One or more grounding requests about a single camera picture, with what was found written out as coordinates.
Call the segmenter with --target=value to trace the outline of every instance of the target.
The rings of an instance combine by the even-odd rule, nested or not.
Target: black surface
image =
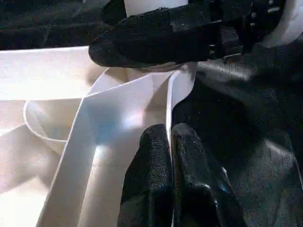
[[[107,0],[0,1],[0,50],[89,45],[111,26]]]
[[[191,126],[227,170],[248,226],[303,225],[296,159],[302,157],[302,102],[290,94],[275,84],[226,84],[199,76],[173,110],[173,124]]]

